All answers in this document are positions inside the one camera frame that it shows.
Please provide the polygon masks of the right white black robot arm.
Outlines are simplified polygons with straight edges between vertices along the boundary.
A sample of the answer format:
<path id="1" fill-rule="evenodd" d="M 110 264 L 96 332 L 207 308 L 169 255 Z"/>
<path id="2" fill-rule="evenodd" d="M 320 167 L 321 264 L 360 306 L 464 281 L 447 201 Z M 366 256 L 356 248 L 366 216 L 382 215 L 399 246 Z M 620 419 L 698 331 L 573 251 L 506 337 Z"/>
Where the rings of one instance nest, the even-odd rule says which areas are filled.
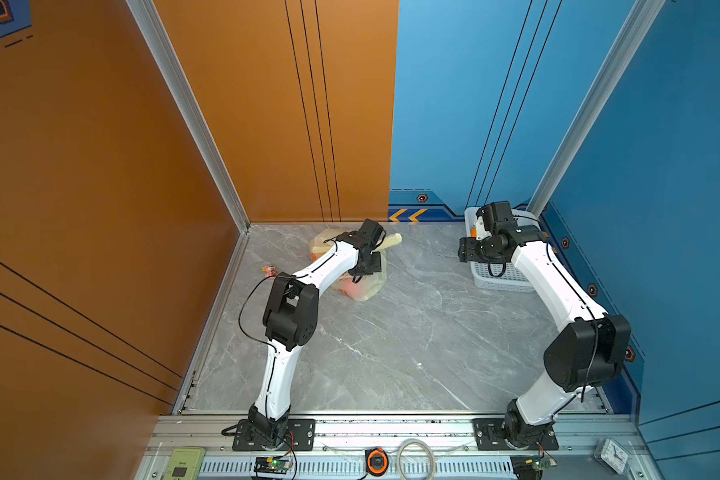
<path id="1" fill-rule="evenodd" d="M 484 239 L 463 237 L 458 258 L 464 263 L 512 264 L 555 322 L 558 334 L 544 352 L 543 373 L 510 401 L 503 420 L 503 436 L 511 447 L 534 447 L 575 397 L 621 375 L 631 325 L 624 316 L 608 313 L 576 283 L 534 227 L 506 223 Z"/>

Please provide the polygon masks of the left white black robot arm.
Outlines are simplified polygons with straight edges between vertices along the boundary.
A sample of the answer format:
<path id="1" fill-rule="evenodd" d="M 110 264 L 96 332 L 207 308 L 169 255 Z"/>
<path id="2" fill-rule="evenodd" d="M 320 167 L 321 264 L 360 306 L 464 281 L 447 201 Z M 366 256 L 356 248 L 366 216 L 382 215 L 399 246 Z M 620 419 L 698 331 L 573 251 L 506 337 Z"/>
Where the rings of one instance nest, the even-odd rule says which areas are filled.
<path id="1" fill-rule="evenodd" d="M 379 273 L 385 236 L 379 223 L 367 219 L 359 229 L 327 239 L 328 251 L 308 266 L 273 277 L 262 319 L 264 377 L 247 417 L 254 441 L 275 448 L 286 440 L 292 382 L 301 350 L 317 330 L 320 297 L 344 274 L 359 281 Z"/>

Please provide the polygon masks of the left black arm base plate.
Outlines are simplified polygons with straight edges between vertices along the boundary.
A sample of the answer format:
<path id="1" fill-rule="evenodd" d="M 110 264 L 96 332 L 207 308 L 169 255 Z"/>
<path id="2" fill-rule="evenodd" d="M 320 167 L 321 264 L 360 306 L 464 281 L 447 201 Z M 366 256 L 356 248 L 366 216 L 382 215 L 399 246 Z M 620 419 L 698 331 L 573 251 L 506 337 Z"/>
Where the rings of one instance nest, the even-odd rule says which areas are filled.
<path id="1" fill-rule="evenodd" d="M 243 420 L 237 428 L 232 449 L 236 452 L 296 452 L 314 447 L 316 421 L 312 418 L 289 418 L 285 423 L 257 426 Z"/>

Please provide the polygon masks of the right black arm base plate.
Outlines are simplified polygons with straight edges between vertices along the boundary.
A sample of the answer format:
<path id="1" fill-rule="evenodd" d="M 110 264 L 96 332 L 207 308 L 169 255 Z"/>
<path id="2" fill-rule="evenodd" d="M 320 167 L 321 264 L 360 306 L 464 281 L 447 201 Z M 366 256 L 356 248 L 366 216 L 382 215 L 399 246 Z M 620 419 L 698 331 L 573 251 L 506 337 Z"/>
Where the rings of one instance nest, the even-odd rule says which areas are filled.
<path id="1" fill-rule="evenodd" d="M 533 426 L 522 420 L 484 417 L 473 419 L 472 427 L 479 451 L 559 449 L 552 423 Z"/>

